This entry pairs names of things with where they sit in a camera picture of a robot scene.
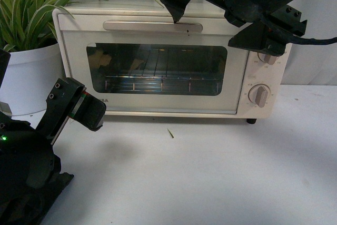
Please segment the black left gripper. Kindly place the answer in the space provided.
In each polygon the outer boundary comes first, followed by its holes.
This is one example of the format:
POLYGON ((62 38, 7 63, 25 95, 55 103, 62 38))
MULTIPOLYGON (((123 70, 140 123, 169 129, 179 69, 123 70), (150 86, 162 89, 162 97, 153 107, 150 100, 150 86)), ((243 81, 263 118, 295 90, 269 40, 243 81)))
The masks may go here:
POLYGON ((73 179, 61 173, 53 141, 71 118, 91 131, 103 126, 106 104, 74 80, 58 79, 36 128, 1 113, 1 224, 40 224, 73 179))

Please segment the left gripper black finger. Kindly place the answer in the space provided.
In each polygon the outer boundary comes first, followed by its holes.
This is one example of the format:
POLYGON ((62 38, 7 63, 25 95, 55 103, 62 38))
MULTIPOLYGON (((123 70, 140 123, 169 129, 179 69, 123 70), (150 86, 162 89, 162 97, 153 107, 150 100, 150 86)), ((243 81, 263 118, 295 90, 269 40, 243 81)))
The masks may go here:
POLYGON ((9 61, 10 61, 10 58, 11 58, 11 54, 3 49, 0 49, 0 86, 3 85, 3 82, 4 82, 4 77, 5 77, 5 74, 6 74, 6 70, 7 70, 7 67, 8 67, 8 64, 9 64, 9 61))

